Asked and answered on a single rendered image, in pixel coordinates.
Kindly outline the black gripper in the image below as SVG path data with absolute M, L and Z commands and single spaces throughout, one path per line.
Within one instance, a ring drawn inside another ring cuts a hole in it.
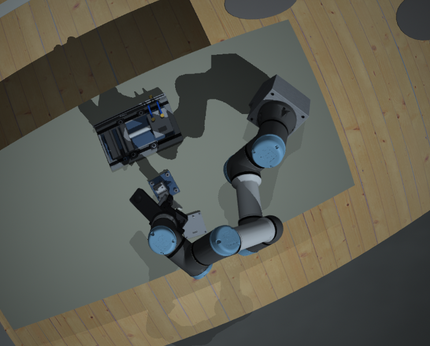
M 164 210 L 162 212 L 159 212 L 157 214 L 155 214 L 151 220 L 151 222 L 149 223 L 149 225 L 152 225 L 152 222 L 154 220 L 154 218 L 160 214 L 168 214 L 170 216 L 172 216 L 177 224 L 177 231 L 182 235 L 185 230 L 183 229 L 184 225 L 187 223 L 188 221 L 188 216 L 186 214 L 184 214 L 183 212 L 179 211 L 178 209 L 182 210 L 182 206 L 180 204 L 178 204 L 174 199 L 173 196 L 167 195 L 165 201 L 160 205 L 160 207 Z M 177 208 L 177 209 L 175 209 Z M 175 209 L 175 210 L 174 210 Z M 170 212 L 170 213 L 169 213 Z M 179 213 L 178 213 L 179 212 Z M 177 219 L 177 220 L 176 220 Z M 177 223 L 178 221 L 178 223 Z

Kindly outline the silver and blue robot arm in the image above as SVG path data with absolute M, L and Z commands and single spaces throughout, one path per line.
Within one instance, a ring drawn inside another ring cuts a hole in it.
M 257 122 L 258 134 L 233 154 L 223 169 L 225 178 L 236 189 L 237 227 L 216 227 L 191 243 L 176 230 L 176 221 L 168 214 L 156 216 L 151 225 L 148 235 L 151 250 L 165 255 L 195 279 L 203 278 L 213 263 L 237 253 L 242 256 L 257 253 L 277 242 L 283 234 L 279 218 L 262 216 L 258 187 L 260 172 L 282 161 L 287 137 L 296 126 L 296 114 L 285 102 L 269 101 L 260 108 Z M 140 188 L 129 200 L 150 222 L 156 213 L 164 211 Z

